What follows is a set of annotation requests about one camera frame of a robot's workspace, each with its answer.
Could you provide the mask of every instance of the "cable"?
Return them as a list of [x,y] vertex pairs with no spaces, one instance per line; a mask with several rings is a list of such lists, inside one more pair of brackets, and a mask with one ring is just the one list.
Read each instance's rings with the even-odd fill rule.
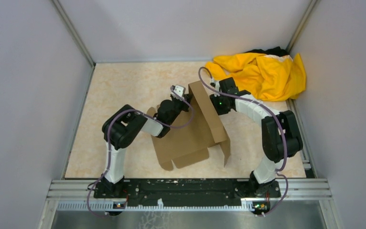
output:
[[251,103],[254,103],[258,106],[261,106],[265,111],[267,111],[274,119],[275,123],[278,126],[278,130],[280,131],[281,134],[281,140],[283,141],[283,147],[284,147],[284,159],[283,159],[283,165],[281,166],[281,168],[276,169],[277,175],[280,177],[284,177],[285,179],[285,183],[286,183],[286,187],[285,187],[285,191],[284,194],[281,196],[280,200],[270,209],[270,211],[268,211],[266,214],[262,214],[262,215],[258,215],[258,216],[263,216],[265,217],[266,215],[270,214],[278,205],[281,204],[281,202],[283,201],[283,199],[285,198],[285,196],[287,195],[288,192],[288,179],[286,176],[284,176],[283,174],[279,174],[278,172],[281,172],[284,170],[285,165],[287,164],[287,157],[288,157],[288,152],[287,152],[287,141],[285,139],[285,134],[284,134],[284,130],[283,127],[281,126],[280,121],[278,120],[278,118],[275,116],[275,114],[267,107],[265,106],[263,103],[256,101],[256,100],[252,100],[252,99],[248,99],[248,98],[243,98],[243,97],[239,97],[236,95],[232,95],[232,94],[227,94],[227,93],[223,93],[223,92],[219,92],[216,89],[210,87],[201,77],[201,70],[204,69],[207,71],[207,73],[210,75],[210,77],[212,78],[213,75],[211,74],[210,70],[208,70],[208,68],[206,67],[200,67],[198,70],[198,77],[200,78],[200,81],[204,84],[204,86],[208,89],[210,89],[211,91],[221,94],[221,95],[225,95],[234,99],[242,99]]
[[122,111],[122,112],[120,112],[118,115],[116,115],[115,117],[114,117],[114,119],[110,122],[110,125],[109,125],[109,127],[108,127],[108,129],[107,129],[107,139],[108,139],[108,159],[107,159],[107,167],[106,167],[106,170],[104,171],[104,173],[93,183],[93,185],[92,185],[92,187],[90,188],[90,190],[89,190],[89,192],[88,192],[88,196],[87,196],[87,198],[86,198],[86,205],[87,205],[87,207],[88,207],[88,210],[89,210],[89,212],[90,213],[92,213],[93,215],[95,215],[95,216],[97,216],[97,217],[103,217],[103,216],[101,216],[101,215],[97,215],[96,213],[94,213],[93,211],[92,211],[92,209],[91,209],[91,207],[90,207],[90,205],[89,205],[89,198],[90,198],[90,196],[91,196],[91,193],[92,193],[92,191],[95,189],[95,187],[96,187],[96,185],[99,183],[99,181],[101,180],[101,179],[103,179],[103,177],[107,174],[107,172],[110,170],[110,160],[111,160],[111,158],[112,158],[112,144],[111,144],[111,142],[110,142],[110,131],[111,131],[111,129],[112,129],[112,126],[113,126],[113,124],[121,117],[121,116],[123,116],[124,114],[126,114],[126,113],[130,113],[130,112],[138,112],[138,113],[140,113],[141,115],[143,115],[143,116],[145,116],[145,117],[147,117],[147,118],[150,118],[150,119],[152,119],[152,120],[155,120],[156,122],[158,122],[158,123],[160,123],[160,124],[162,124],[163,126],[166,126],[166,127],[169,127],[169,128],[174,128],[174,129],[181,129],[181,128],[184,128],[184,127],[186,127],[186,126],[188,126],[189,124],[190,124],[190,122],[193,120],[193,118],[194,118],[194,109],[193,109],[193,107],[190,105],[190,103],[188,103],[184,98],[182,98],[181,96],[179,96],[176,92],[174,92],[174,90],[173,90],[173,86],[171,86],[171,88],[170,88],[170,90],[171,90],[171,92],[174,94],[174,95],[176,95],[180,100],[182,100],[185,104],[187,104],[188,106],[189,106],[189,108],[191,109],[191,111],[192,111],[192,115],[190,116],[190,120],[186,123],[186,124],[184,124],[184,125],[181,125],[181,126],[172,126],[172,125],[168,125],[168,124],[165,124],[165,123],[163,123],[163,122],[161,122],[161,121],[159,121],[159,120],[157,120],[157,119],[155,119],[155,118],[153,118],[153,117],[151,117],[150,115],[147,115],[147,114],[145,114],[144,112],[142,112],[142,111],[139,111],[139,110],[136,110],[136,109],[128,109],[128,110],[125,110],[125,111]]

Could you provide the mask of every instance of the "gray wall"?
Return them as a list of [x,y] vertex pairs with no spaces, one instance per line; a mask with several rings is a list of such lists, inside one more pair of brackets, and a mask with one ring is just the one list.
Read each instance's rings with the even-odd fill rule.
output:
[[318,173],[345,228],[366,228],[366,1],[321,1],[297,52],[307,89],[296,103]]
[[205,60],[285,47],[309,0],[61,0],[96,62]]
[[0,1],[0,229],[36,228],[89,71],[50,1]]

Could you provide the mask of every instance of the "floor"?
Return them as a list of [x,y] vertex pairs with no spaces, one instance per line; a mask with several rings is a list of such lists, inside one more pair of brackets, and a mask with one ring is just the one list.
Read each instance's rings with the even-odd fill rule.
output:
[[[136,62],[97,64],[81,116],[65,174],[66,178],[99,177],[105,167],[103,123],[125,104],[147,111],[169,98],[171,85],[197,81],[205,62]],[[266,102],[287,110],[286,102]],[[139,133],[128,147],[124,162],[126,178],[247,178],[264,156],[260,127],[243,114],[220,116],[231,139],[231,156],[224,167],[218,146],[210,158],[194,165],[166,171],[157,161],[151,137]],[[305,177],[300,154],[290,158],[283,171],[288,177]]]

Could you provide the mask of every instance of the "cardboard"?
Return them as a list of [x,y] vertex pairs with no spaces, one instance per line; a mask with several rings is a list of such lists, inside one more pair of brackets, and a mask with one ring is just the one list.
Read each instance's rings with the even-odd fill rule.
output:
[[[193,95],[190,102],[194,109],[192,122],[182,129],[170,129],[163,138],[152,136],[158,162],[168,171],[173,170],[173,165],[183,168],[208,159],[208,147],[219,145],[224,154],[225,166],[231,155],[231,140],[224,125],[200,81],[189,84],[189,94]],[[187,123],[192,112],[181,112],[172,125]],[[147,112],[151,116],[155,113],[153,107]]]

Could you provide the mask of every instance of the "yellow jacket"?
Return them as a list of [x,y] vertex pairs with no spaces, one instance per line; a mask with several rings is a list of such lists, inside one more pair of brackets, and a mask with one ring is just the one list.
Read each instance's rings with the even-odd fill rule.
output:
[[306,73],[299,54],[294,61],[289,55],[278,57],[252,52],[216,56],[205,67],[215,80],[233,77],[239,90],[247,90],[263,101],[296,99],[306,87]]

